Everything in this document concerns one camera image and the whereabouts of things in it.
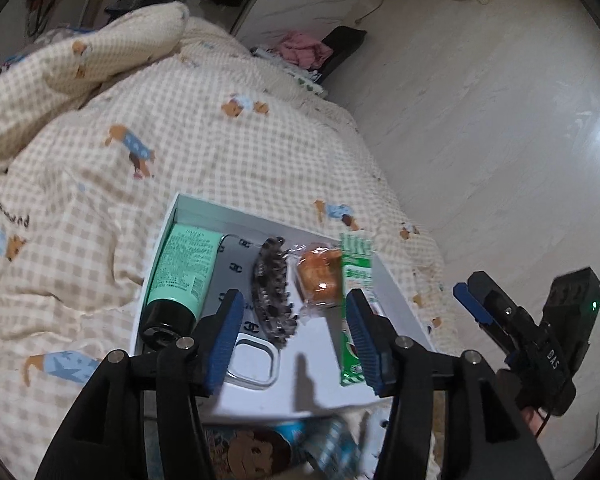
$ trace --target transparent plastic wrapper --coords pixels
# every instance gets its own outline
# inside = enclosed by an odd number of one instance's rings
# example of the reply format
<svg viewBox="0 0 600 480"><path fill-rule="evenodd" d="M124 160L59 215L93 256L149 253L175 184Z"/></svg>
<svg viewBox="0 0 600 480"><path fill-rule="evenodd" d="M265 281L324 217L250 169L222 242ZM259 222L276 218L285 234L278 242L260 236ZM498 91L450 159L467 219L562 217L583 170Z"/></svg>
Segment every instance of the transparent plastic wrapper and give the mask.
<svg viewBox="0 0 600 480"><path fill-rule="evenodd" d="M342 251L324 244L295 246L290 254L298 258L296 282L304 301L302 314L318 315L319 311L342 302Z"/></svg>

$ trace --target white box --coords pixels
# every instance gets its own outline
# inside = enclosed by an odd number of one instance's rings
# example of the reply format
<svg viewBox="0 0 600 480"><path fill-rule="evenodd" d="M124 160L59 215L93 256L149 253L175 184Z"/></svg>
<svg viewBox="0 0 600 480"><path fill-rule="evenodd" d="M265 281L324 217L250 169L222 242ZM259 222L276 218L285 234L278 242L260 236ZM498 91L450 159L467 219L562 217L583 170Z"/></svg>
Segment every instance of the white box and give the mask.
<svg viewBox="0 0 600 480"><path fill-rule="evenodd" d="M235 234L247 240L263 242L268 237L282 236L286 246L337 240L319 234L272 222L225 206L178 194L165 216L152 254L150 272L144 280L141 301L134 321L129 355L142 351L138 325L148 287L153 279L155 263L166 241L170 227L181 223L224 234ZM408 335L429 350L431 341L405 302L389 271L375 254L372 261L374 291L384 314L398 334ZM242 291L245 297L250 290ZM366 384L340 386L340 309L326 310L298 324L298 331L280 353L280 374L276 383L265 390L250 390L225 382L218 396L198 399L203 422L278 421L305 416L325 415L349 406L365 406L378 398Z"/></svg>

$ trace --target black logo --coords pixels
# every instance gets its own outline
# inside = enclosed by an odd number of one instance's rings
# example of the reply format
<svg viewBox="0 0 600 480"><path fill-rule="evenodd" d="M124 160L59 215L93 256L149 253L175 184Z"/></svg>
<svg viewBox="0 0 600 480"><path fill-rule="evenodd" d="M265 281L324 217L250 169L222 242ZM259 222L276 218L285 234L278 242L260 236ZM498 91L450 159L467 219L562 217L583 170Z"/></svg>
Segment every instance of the black logo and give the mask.
<svg viewBox="0 0 600 480"><path fill-rule="evenodd" d="M247 332L251 332L252 334L257 334L260 331L260 326L252 323L251 321L245 321L242 328Z"/></svg>

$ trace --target green snack packet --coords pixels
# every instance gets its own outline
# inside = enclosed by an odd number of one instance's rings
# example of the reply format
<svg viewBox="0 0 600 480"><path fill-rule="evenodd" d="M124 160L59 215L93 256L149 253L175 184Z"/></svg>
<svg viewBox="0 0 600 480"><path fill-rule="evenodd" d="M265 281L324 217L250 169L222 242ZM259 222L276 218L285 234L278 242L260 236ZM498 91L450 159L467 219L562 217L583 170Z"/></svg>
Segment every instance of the green snack packet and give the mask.
<svg viewBox="0 0 600 480"><path fill-rule="evenodd" d="M340 249L342 250L342 293L344 295L341 307L340 384L349 386L365 382L365 377L347 324L347 294L353 288L362 289L374 312L378 312L378 302L374 295L371 274L371 257L373 255L371 241L350 233L343 233L340 235Z"/></svg>

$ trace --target green tube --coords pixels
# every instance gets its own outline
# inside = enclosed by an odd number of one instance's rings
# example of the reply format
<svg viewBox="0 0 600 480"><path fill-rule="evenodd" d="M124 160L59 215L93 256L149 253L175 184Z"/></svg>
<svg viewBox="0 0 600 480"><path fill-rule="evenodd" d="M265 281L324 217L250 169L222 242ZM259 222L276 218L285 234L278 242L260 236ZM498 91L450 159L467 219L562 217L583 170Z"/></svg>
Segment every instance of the green tube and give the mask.
<svg viewBox="0 0 600 480"><path fill-rule="evenodd" d="M222 234L174 224L155 266L140 333L160 349L190 335L200 319Z"/></svg>

